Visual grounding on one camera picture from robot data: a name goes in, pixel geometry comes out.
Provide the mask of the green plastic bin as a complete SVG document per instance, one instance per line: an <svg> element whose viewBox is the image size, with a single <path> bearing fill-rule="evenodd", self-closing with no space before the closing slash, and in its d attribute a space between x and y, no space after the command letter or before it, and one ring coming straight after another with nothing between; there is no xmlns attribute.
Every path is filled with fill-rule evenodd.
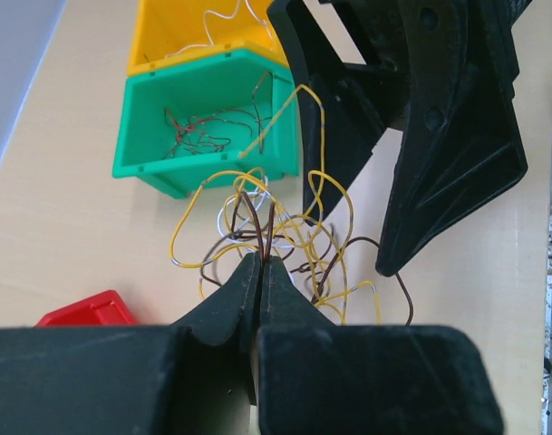
<svg viewBox="0 0 552 435"><path fill-rule="evenodd" d="M288 68L246 49L131 76L111 174L185 198L213 174L299 173L297 106Z"/></svg>

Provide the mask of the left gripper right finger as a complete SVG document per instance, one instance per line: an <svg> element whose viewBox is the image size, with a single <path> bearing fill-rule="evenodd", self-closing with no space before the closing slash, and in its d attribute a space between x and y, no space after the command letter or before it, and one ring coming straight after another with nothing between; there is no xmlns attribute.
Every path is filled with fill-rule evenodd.
<svg viewBox="0 0 552 435"><path fill-rule="evenodd" d="M264 267L257 334L264 434L500 434L479 349L442 325L339 326Z"/></svg>

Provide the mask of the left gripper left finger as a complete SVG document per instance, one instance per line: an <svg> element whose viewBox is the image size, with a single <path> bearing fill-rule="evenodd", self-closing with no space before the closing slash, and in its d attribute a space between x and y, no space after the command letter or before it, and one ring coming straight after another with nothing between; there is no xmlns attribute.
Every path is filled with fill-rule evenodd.
<svg viewBox="0 0 552 435"><path fill-rule="evenodd" d="M246 434L262 277L249 254L173 324L0 329L0 434Z"/></svg>

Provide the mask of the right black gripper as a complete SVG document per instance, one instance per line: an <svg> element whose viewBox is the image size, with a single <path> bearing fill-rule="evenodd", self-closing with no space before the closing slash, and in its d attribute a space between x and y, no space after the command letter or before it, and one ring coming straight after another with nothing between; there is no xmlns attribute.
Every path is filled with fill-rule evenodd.
<svg viewBox="0 0 552 435"><path fill-rule="evenodd" d="M328 4L372 75L364 87L353 75L359 67L342 62L304 2L267 8L295 84L321 101L298 94L304 173L319 169L348 189L387 126L404 128L376 261L381 275L393 276L527 172L512 37L527 3Z"/></svg>

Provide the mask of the yellow plastic bin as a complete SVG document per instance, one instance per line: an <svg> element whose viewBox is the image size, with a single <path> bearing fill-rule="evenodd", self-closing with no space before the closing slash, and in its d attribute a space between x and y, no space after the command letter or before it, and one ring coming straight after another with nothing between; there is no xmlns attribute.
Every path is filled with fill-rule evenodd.
<svg viewBox="0 0 552 435"><path fill-rule="evenodd" d="M246 49L287 66L267 17L269 1L141 0L127 65L129 76Z"/></svg>

